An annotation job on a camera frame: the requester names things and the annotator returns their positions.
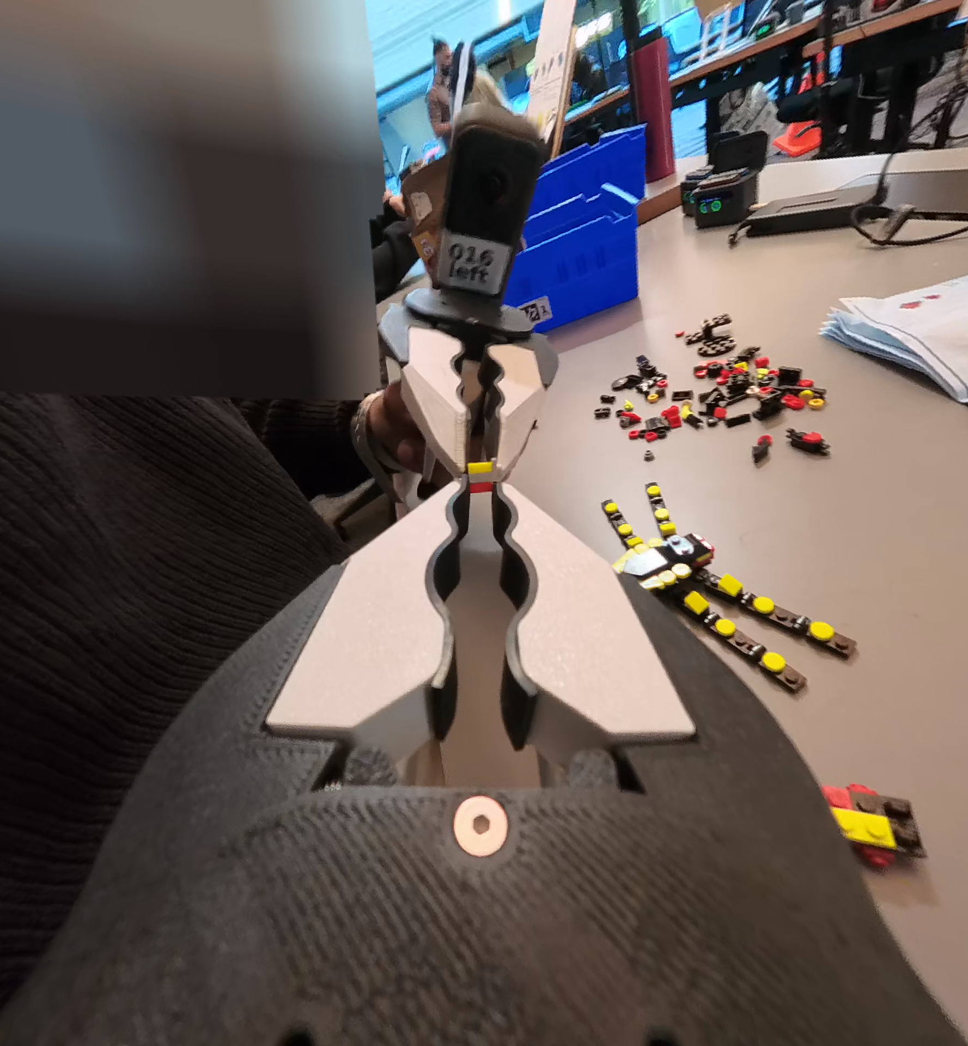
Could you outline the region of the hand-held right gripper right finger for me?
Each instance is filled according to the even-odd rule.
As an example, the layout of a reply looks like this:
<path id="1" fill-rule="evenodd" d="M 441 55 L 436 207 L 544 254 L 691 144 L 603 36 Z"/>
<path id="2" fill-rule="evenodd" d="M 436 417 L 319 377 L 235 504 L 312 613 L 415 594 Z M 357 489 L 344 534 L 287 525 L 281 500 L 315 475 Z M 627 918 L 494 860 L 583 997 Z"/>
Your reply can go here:
<path id="1" fill-rule="evenodd" d="M 514 749 L 693 740 L 695 723 L 618 573 L 510 483 L 492 490 L 500 586 L 513 608 L 501 710 Z"/>

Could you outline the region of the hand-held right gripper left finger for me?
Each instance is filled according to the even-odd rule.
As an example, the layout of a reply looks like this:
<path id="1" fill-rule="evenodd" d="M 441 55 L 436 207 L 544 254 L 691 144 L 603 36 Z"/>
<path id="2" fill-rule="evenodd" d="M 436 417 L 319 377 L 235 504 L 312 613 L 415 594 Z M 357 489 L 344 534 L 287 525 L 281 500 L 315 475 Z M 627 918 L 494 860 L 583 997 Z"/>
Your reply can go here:
<path id="1" fill-rule="evenodd" d="M 348 558 L 266 728 L 390 757 L 445 740 L 458 691 L 447 601 L 463 537 L 464 483 L 451 482 Z"/>

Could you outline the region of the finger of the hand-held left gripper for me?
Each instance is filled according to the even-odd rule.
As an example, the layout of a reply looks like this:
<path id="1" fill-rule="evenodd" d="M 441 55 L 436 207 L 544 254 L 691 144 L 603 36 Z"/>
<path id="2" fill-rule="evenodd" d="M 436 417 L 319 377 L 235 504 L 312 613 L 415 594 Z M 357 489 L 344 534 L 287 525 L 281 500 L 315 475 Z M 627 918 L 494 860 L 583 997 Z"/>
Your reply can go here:
<path id="1" fill-rule="evenodd" d="M 548 342 L 493 343 L 486 347 L 482 449 L 493 476 L 512 473 L 527 447 L 548 387 Z"/>
<path id="2" fill-rule="evenodd" d="M 403 403 L 447 472 L 465 472 L 468 461 L 469 409 L 456 367 L 462 355 L 462 342 L 449 333 L 413 326 L 401 365 Z"/>

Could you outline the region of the black yellow lego model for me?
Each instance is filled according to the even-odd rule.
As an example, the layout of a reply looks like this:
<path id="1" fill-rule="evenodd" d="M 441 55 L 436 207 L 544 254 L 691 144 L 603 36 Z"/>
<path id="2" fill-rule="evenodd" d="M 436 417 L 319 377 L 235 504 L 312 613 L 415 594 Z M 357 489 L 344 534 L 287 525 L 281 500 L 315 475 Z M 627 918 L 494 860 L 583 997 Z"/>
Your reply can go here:
<path id="1" fill-rule="evenodd" d="M 635 532 L 617 501 L 601 501 L 601 511 L 623 548 L 612 564 L 614 571 L 634 579 L 643 590 L 684 614 L 789 693 L 797 695 L 806 688 L 804 674 L 776 650 L 745 632 L 737 618 L 726 614 L 727 608 L 765 621 L 837 658 L 849 660 L 855 655 L 855 640 L 828 621 L 792 611 L 752 590 L 735 575 L 715 571 L 716 550 L 710 540 L 697 532 L 678 531 L 657 483 L 647 483 L 645 492 L 657 528 L 657 536 L 649 540 Z"/>

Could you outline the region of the pile of lego pieces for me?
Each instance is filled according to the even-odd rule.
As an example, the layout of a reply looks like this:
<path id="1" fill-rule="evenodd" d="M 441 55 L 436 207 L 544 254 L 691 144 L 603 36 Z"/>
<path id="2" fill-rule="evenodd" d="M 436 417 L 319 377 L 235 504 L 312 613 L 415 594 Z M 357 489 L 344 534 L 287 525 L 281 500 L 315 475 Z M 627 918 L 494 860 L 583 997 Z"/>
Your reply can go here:
<path id="1" fill-rule="evenodd" d="M 778 364 L 761 347 L 742 344 L 731 317 L 719 314 L 693 332 L 676 331 L 684 353 L 674 359 L 639 351 L 601 389 L 590 416 L 610 422 L 625 438 L 644 446 L 680 430 L 735 430 L 758 424 L 762 432 L 784 414 L 817 413 L 829 403 L 826 386 L 803 368 Z"/>

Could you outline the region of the small red black lego assembly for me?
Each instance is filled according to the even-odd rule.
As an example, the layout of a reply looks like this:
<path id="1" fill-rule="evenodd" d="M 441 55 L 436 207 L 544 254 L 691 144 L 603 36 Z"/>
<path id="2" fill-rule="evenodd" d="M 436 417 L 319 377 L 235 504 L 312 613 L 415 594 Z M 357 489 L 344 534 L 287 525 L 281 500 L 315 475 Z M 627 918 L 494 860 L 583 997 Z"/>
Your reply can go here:
<path id="1" fill-rule="evenodd" d="M 885 870 L 901 861 L 927 858 L 908 799 L 858 783 L 823 786 L 821 792 L 843 839 L 869 868 Z"/>

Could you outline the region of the person's left forearm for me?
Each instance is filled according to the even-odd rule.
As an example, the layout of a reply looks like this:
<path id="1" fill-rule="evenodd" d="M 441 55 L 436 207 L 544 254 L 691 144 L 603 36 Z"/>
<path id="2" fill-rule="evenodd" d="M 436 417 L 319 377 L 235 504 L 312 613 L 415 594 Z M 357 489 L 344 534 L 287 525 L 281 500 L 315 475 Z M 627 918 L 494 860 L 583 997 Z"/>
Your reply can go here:
<path id="1" fill-rule="evenodd" d="M 354 440 L 355 399 L 230 400 L 308 499 L 337 496 L 372 481 Z"/>

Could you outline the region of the lego instruction booklet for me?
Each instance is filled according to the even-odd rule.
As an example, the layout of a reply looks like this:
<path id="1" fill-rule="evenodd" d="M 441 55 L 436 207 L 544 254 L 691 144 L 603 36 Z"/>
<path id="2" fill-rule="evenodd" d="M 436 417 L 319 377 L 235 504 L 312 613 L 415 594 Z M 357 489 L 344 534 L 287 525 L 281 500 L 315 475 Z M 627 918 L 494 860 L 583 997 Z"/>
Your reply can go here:
<path id="1" fill-rule="evenodd" d="M 968 406 L 968 276 L 886 298 L 845 298 L 820 333 L 926 376 Z"/>

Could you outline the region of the person's left hand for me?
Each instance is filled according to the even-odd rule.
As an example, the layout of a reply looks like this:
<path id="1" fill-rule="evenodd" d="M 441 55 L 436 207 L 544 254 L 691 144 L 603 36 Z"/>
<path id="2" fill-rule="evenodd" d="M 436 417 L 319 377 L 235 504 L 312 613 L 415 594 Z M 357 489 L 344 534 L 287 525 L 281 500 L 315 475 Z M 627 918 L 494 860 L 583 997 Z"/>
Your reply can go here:
<path id="1" fill-rule="evenodd" d="M 404 402 L 402 383 L 388 384 L 361 406 L 364 434 L 377 463 L 390 473 L 422 475 L 425 440 Z"/>

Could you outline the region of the brown cardboard box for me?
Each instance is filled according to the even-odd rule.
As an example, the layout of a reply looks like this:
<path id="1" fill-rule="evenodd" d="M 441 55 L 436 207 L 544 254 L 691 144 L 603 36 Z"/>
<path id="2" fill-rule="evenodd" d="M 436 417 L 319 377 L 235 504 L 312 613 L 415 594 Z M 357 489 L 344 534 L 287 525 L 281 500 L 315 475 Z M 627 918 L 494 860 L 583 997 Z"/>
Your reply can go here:
<path id="1" fill-rule="evenodd" d="M 401 178 L 409 236 L 428 271 L 435 268 L 445 210 L 450 158 L 417 161 Z"/>

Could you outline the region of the blue plastic storage bin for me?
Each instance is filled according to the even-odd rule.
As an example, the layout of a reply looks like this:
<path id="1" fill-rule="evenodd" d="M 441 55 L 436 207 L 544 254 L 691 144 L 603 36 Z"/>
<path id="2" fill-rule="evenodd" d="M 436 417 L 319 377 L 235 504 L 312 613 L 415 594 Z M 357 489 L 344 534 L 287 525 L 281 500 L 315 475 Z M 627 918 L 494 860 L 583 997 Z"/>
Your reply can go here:
<path id="1" fill-rule="evenodd" d="M 646 126 L 603 134 L 543 166 L 503 303 L 548 332 L 638 294 Z"/>

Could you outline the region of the tan printed board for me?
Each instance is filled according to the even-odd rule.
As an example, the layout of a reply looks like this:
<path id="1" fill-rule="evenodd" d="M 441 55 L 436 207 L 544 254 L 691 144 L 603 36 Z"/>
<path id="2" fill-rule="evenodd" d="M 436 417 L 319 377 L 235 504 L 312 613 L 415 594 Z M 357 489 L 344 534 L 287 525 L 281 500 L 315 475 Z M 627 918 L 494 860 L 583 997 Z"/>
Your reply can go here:
<path id="1" fill-rule="evenodd" d="M 576 1 L 545 1 L 535 41 L 525 117 L 547 146 L 559 156 L 569 90 L 575 73 Z"/>

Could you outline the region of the dark red water bottle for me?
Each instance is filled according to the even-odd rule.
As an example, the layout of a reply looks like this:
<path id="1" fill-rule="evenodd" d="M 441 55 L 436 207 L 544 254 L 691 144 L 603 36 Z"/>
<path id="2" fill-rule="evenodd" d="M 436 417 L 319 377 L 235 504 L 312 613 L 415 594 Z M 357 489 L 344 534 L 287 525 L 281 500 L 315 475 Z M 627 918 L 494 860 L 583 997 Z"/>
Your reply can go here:
<path id="1" fill-rule="evenodd" d="M 630 71 L 637 122 L 645 126 L 645 170 L 648 183 L 675 173 L 669 46 L 665 35 L 638 46 Z"/>

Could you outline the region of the person's black sweater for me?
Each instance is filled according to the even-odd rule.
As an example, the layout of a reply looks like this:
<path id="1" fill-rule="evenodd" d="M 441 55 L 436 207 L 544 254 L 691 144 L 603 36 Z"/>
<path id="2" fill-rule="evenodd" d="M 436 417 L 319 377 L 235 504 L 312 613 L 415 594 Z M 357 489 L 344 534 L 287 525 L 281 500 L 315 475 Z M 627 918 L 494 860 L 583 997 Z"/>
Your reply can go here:
<path id="1" fill-rule="evenodd" d="M 203 682 L 346 548 L 230 399 L 0 393 L 0 1010 Z"/>

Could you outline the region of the black flat box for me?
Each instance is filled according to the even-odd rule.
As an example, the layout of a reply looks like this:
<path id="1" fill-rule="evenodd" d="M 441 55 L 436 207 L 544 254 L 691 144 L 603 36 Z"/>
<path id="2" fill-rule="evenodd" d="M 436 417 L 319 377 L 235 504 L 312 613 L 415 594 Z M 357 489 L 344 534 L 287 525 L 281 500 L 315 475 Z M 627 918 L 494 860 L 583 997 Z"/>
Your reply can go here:
<path id="1" fill-rule="evenodd" d="M 751 238 L 776 234 L 845 228 L 854 211 L 883 203 L 886 189 L 878 185 L 857 185 L 778 199 L 758 208 L 746 219 L 743 230 Z"/>

